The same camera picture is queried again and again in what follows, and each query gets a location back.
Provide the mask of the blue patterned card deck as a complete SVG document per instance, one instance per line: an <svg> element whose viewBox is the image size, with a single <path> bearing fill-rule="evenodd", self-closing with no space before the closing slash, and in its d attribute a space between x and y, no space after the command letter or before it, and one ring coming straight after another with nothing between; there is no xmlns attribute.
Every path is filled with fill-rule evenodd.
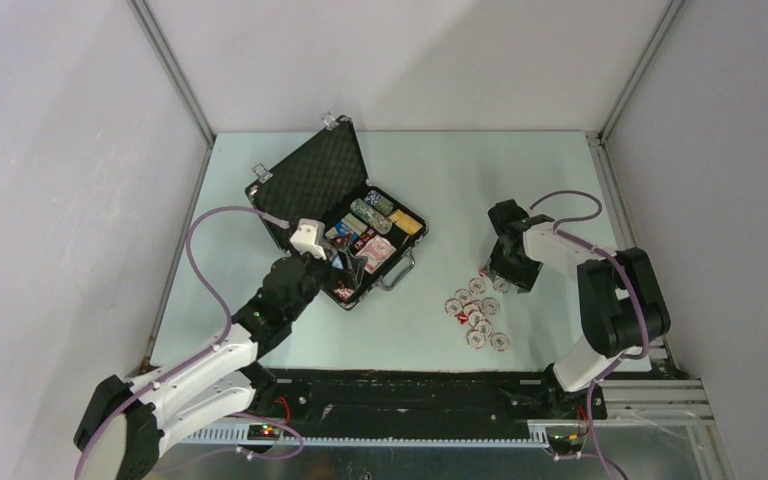
<svg viewBox="0 0 768 480"><path fill-rule="evenodd" d="M348 235L354 242L369 229L368 225L351 212L345 214L325 233L325 238L333 240Z"/></svg>

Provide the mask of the black poker set case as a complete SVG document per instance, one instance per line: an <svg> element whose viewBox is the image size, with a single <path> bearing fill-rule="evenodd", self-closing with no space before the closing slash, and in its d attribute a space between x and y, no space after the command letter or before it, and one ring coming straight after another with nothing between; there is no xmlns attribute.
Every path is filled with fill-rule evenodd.
<svg viewBox="0 0 768 480"><path fill-rule="evenodd" d="M393 290L414 269L416 260L413 249L427 235L428 223L372 181L350 117L326 115L323 120L324 128L283 160L270 168L257 164L253 169L257 178L247 187L246 195L256 209L288 222L286 228L274 223L266 225L275 244L285 252L298 253L290 244L290 236L300 219L318 220L324 224L324 247L332 274L323 291L341 308L351 310L375 288ZM341 303L332 292L341 265L332 265L329 261L325 233L351 212L353 200L364 200L371 189L380 191L391 200L395 210L404 210L423 222L425 228L414 236L408 236L392 223L389 233L377 232L377 236L386 238L396 252L373 274L367 273L364 286L357 290L356 297L350 303Z"/></svg>

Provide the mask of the white red chip stack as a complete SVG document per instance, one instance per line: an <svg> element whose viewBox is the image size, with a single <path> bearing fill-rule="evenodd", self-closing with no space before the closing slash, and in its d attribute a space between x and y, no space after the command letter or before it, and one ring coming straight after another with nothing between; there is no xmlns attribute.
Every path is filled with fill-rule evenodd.
<svg viewBox="0 0 768 480"><path fill-rule="evenodd" d="M510 348L510 339L497 328L493 319L501 312L499 295L507 293L510 284L501 278L476 276L465 287L457 289L444 301L444 311L461 325L456 316L464 314L468 322L461 326L467 329L467 345L475 350L490 348L504 352Z"/></svg>

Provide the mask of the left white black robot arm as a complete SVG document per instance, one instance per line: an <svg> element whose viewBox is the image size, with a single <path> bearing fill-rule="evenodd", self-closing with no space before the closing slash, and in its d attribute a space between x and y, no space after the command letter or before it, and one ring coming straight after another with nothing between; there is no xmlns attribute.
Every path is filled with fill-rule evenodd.
<svg viewBox="0 0 768 480"><path fill-rule="evenodd" d="M296 233L260 288L191 357L100 382L79 423L77 479L142 479L190 434L226 416L264 416L276 403L275 376L260 364L291 333L320 292L355 295L370 259L341 239Z"/></svg>

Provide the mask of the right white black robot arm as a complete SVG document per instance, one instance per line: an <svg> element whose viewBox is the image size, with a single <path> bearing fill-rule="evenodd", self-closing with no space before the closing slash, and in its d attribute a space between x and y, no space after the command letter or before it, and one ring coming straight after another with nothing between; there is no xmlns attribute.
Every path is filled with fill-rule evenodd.
<svg viewBox="0 0 768 480"><path fill-rule="evenodd" d="M545 411L566 418L582 403L581 390L617 366L648 355L652 340L666 334L671 319L648 254L637 247L602 247L563 229L563 221L531 213L515 200L488 211L497 236L485 265L521 293L530 292L543 268L577 285L582 336L548 367L541 392Z"/></svg>

